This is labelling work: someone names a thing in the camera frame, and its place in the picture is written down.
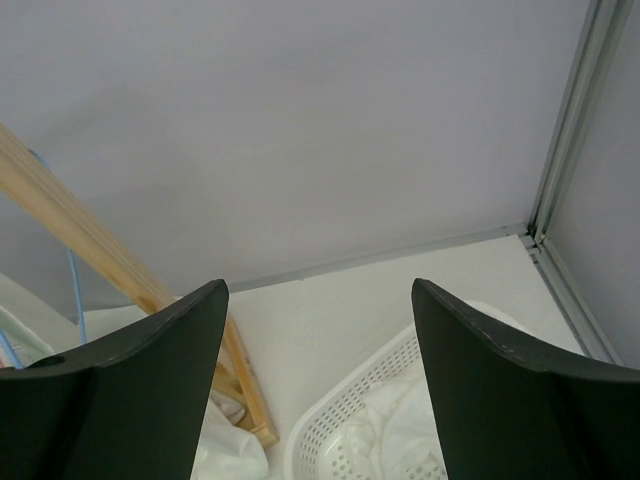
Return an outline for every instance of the white plastic basket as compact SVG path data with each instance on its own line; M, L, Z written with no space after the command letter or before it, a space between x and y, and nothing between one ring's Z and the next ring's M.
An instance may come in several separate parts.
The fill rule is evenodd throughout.
M367 480L353 471L343 455L339 427L364 407L362 396L372 383L395 377L419 358L420 347L411 325L311 407L298 421L287 443L287 480ZM420 466L406 473L406 480L446 478L440 470Z

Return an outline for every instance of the gray wall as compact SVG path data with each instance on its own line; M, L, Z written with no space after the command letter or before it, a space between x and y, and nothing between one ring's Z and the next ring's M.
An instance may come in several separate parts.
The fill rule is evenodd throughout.
M0 112L182 294L525 222L588 5L5 2ZM60 246L0 222L1 271L69 311Z
M618 353L640 367L638 2L551 238Z

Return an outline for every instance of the wooden rack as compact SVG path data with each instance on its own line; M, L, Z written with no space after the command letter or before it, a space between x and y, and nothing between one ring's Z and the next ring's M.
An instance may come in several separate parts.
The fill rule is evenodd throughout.
M98 219L0 123L0 187L17 204L148 314L174 302L173 295ZM230 364L218 362L212 388L239 401L239 426L263 447L278 442L267 405L236 325L227 317L222 345Z

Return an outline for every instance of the blue wire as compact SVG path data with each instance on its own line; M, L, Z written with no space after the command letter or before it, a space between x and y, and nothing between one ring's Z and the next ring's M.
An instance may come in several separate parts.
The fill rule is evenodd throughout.
M11 363L13 363L14 367L18 369L24 368L24 365L18 358L18 355L16 355L16 352L13 350L13 347L11 346L11 342L9 341L9 339L4 334L1 328L0 328L0 346L2 346L5 352L7 352L7 356L9 357L9 360L11 360Z
M49 164L33 150L29 150L29 153L33 155L47 170L51 171ZM76 310L78 312L78 325L80 326L80 338L82 343L87 343L87 327L84 321L84 306L82 304L82 293L80 291L80 280L78 277L78 269L76 268L76 257L73 250L67 248L69 254L69 267L71 268L71 278L73 279L73 294L76 299Z

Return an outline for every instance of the white table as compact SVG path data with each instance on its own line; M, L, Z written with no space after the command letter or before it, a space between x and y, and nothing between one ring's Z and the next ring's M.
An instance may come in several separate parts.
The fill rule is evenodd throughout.
M539 338L580 352L515 236L235 293L229 311L281 437L268 452L271 478L284 478L285 445L302 414L413 321L417 277L497 307Z

